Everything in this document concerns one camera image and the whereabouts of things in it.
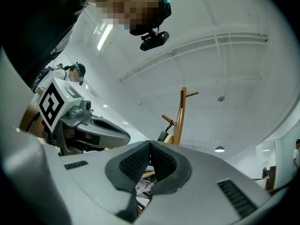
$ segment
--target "black camera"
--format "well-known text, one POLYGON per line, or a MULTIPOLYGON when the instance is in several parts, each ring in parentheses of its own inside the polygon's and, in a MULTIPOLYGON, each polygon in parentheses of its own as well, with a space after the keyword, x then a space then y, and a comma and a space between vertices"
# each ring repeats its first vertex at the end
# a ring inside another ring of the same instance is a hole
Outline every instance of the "black camera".
POLYGON ((170 3, 164 4, 163 11, 156 21, 152 21, 150 24, 146 25, 136 25, 129 29, 130 34, 134 36, 147 33, 147 35, 141 37, 143 42, 140 46, 140 49, 142 51, 147 51, 152 48, 162 46, 166 43, 170 35, 166 31, 159 32, 159 26, 171 15, 171 13, 172 11, 170 3))
POLYGON ((168 32, 159 32, 155 33, 153 30, 149 31, 147 35, 142 36, 142 44, 140 46, 140 49, 143 51, 150 50, 155 47, 162 46, 166 43, 166 41, 169 38, 168 32))

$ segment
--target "black vent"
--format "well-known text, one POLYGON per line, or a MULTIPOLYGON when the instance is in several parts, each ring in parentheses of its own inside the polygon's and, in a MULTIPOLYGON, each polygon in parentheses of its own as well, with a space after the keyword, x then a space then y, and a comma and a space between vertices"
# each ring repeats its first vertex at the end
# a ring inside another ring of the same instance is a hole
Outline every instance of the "black vent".
POLYGON ((176 160, 156 146, 151 146, 151 162, 158 181, 170 176, 177 168, 176 160))
POLYGON ((81 167, 81 166, 84 166, 87 164, 88 164, 87 161, 79 161, 79 162, 75 162, 75 163, 65 164, 64 166, 67 170, 69 170, 69 169, 78 168, 78 167, 81 167))
POLYGON ((135 184, 141 179, 149 163, 149 153, 150 146, 148 145, 120 162, 120 170, 135 184))
POLYGON ((242 218, 257 209, 231 180, 225 180, 217 184, 242 218))

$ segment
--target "white wall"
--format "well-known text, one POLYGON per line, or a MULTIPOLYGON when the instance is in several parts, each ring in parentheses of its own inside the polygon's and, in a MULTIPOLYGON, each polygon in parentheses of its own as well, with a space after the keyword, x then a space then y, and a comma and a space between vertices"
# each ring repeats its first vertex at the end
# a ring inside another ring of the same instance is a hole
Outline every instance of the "white wall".
POLYGON ((281 187, 293 177, 293 152, 296 148, 296 140, 300 137, 300 125, 297 123, 286 135, 275 141, 276 170, 275 187, 281 187))
POLYGON ((295 106, 289 117, 281 124, 281 126, 266 139, 268 141, 275 141, 286 135, 300 119, 300 101, 295 106))
POLYGON ((268 170, 271 166, 276 166, 275 147, 271 148, 270 146, 274 146, 274 144, 261 143, 254 149, 250 148, 226 162, 252 179, 262 178, 264 166, 268 170), (270 148, 270 151, 263 151, 266 146, 270 148))
POLYGON ((231 166, 252 179, 262 178, 263 168, 257 162, 256 148, 226 160, 231 166))
POLYGON ((276 152, 275 152, 275 148, 271 149, 268 152, 268 154, 266 155, 266 157, 267 157, 267 164, 266 164, 267 170, 269 170, 270 167, 272 167, 272 166, 276 166, 276 152))

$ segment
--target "ceiling light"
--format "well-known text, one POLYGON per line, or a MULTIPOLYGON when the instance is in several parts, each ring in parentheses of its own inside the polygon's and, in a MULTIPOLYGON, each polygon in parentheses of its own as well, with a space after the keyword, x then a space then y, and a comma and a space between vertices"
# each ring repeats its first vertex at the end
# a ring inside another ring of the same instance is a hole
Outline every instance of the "ceiling light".
POLYGON ((94 30, 94 33, 93 33, 93 34, 95 34, 95 33, 97 33, 98 35, 100 35, 100 34, 101 34, 101 32, 98 30, 98 25, 96 26, 96 28, 95 28, 95 30, 94 30))
POLYGON ((105 27, 105 25, 106 25, 106 22, 104 22, 104 23, 102 23, 102 25, 101 25, 101 27, 100 27, 100 31, 102 31, 103 30, 103 28, 105 27))
POLYGON ((222 146, 218 146, 216 147, 215 152, 225 152, 225 149, 222 146))
POLYGON ((112 29, 113 29, 113 25, 112 25, 112 24, 107 25, 107 27, 106 27, 104 33, 102 34, 102 37, 100 38, 100 41, 99 41, 99 43, 98 43, 98 46, 97 46, 97 49, 98 49, 99 51, 101 50, 101 48, 102 48, 102 46, 103 46, 103 44, 104 44, 104 42, 105 42, 105 40, 106 40, 108 34, 111 32, 112 29))

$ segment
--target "white ceiling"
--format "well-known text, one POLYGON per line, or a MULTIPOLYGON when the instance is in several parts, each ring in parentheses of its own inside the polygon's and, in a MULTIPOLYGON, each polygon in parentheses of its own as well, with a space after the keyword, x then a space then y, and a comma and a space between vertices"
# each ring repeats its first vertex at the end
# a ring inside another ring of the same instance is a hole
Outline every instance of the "white ceiling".
POLYGON ((187 99, 181 145, 229 158, 264 141, 286 119, 300 93, 299 47, 269 0, 171 0, 159 48, 114 28, 101 51, 98 8, 80 17, 65 54, 87 68, 95 91, 150 139, 176 119, 180 89, 187 99), (225 96, 224 102, 218 102, 225 96))

